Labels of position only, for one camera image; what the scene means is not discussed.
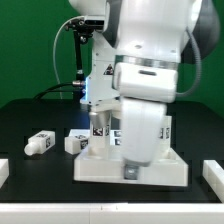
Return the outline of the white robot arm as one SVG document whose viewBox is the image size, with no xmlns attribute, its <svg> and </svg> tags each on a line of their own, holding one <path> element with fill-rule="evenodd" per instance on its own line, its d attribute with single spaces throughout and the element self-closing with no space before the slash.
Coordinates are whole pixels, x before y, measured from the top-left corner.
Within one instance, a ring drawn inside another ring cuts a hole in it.
<svg viewBox="0 0 224 224">
<path fill-rule="evenodd" d="M 212 0 L 69 0 L 92 29 L 88 145 L 78 181 L 184 186 L 188 166 L 170 146 L 167 106 L 180 63 L 199 65 L 218 42 Z"/>
</svg>

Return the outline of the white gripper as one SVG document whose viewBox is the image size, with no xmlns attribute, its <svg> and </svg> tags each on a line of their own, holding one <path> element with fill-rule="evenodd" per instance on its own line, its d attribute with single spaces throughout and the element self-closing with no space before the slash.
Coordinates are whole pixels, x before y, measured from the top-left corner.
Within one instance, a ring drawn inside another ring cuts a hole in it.
<svg viewBox="0 0 224 224">
<path fill-rule="evenodd" d="M 120 94 L 125 179 L 137 180 L 138 166 L 148 166 L 153 161 L 166 104 L 174 101 L 176 83 L 176 70 L 116 64 L 113 86 Z"/>
</svg>

